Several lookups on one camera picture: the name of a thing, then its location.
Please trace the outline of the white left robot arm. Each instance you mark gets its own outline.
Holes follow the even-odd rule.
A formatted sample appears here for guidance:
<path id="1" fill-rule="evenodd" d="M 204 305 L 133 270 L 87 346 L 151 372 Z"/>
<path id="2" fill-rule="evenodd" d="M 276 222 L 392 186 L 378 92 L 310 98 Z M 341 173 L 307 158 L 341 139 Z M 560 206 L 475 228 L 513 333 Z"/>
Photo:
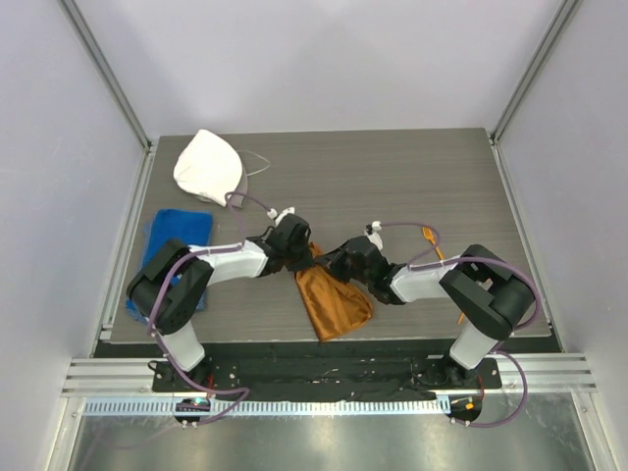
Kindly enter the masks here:
<path id="1" fill-rule="evenodd" d="M 310 234 L 304 219 L 285 213 L 262 235 L 238 244 L 196 246 L 170 238 L 134 276 L 128 300 L 146 319 L 149 335 L 174 361 L 175 379 L 184 389 L 196 392 L 209 381 L 208 357 L 192 326 L 206 290 L 312 266 Z"/>

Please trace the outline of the orange satin napkin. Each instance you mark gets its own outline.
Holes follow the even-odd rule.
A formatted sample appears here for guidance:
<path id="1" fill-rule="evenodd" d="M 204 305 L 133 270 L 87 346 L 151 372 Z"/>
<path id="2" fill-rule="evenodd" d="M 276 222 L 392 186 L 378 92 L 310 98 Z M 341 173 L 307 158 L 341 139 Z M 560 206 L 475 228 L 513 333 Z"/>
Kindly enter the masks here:
<path id="1" fill-rule="evenodd" d="M 323 267 L 315 265 L 293 277 L 318 341 L 337 339 L 372 319 L 369 297 L 355 285 L 336 280 Z"/>

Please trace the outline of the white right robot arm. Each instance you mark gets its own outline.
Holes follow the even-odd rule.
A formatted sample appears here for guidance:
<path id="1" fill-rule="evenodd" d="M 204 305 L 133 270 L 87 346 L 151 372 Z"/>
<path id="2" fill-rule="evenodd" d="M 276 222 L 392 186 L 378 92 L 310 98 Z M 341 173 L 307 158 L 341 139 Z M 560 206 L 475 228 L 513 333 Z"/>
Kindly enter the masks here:
<path id="1" fill-rule="evenodd" d="M 315 261 L 340 282 L 359 282 L 383 304 L 448 298 L 465 315 L 467 325 L 447 353 L 414 374 L 427 388 L 467 387 L 485 356 L 541 311 L 534 282 L 481 244 L 430 264 L 394 264 L 361 235 Z"/>

